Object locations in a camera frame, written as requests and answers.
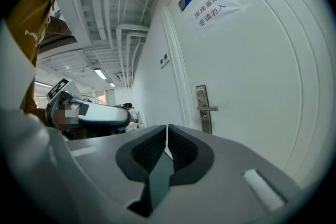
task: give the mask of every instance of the white ceiling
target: white ceiling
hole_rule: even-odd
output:
[[[55,85],[62,78],[72,79],[82,93],[112,89],[110,82],[116,87],[124,86],[115,28],[122,23],[150,26],[149,14],[154,0],[128,0],[128,2],[127,0],[58,0],[57,2],[77,43],[54,46],[40,53],[37,60],[36,81]],[[108,37],[106,20],[108,15],[111,41]],[[125,38],[128,32],[127,30],[122,32],[124,65],[127,57]],[[128,56],[130,77],[132,56],[137,43],[138,38],[133,37]],[[102,80],[94,72],[94,68],[100,68],[107,80]],[[36,87],[35,92],[45,93],[48,92],[48,88]]]

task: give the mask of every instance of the textured black rubber pad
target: textured black rubber pad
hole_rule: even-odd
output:
[[[115,160],[128,179],[148,181],[166,147],[166,128],[166,125],[161,125],[118,149]]]
[[[206,175],[215,160],[209,145],[171,124],[168,126],[168,148],[174,164],[170,186],[196,183]]]

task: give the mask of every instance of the sleeve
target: sleeve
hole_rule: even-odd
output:
[[[32,60],[32,64],[36,66],[37,54]],[[24,112],[36,115],[46,126],[48,126],[45,116],[45,109],[38,109],[34,101],[35,79],[30,84],[25,98]]]

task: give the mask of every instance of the door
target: door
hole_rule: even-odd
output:
[[[206,85],[209,106],[218,107],[212,134],[248,146],[294,177],[308,152],[317,158],[324,140],[312,146],[312,137],[327,135],[332,113],[323,101],[333,95],[330,57],[322,39],[309,37],[321,36],[315,21],[315,33],[307,31],[309,10],[299,0],[192,0],[181,11],[179,1],[171,0],[169,10],[195,111],[196,87]]]

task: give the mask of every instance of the fluorescent light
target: fluorescent light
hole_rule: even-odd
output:
[[[51,85],[44,84],[44,83],[37,82],[37,81],[35,81],[35,84],[36,84],[36,85],[40,85],[40,86],[44,86],[44,87],[48,87],[48,88],[52,88],[52,87],[53,87],[53,86],[51,86]]]
[[[99,68],[94,70],[98,76],[100,76],[102,79],[106,79],[106,77],[104,76],[103,72],[101,72],[101,70]]]

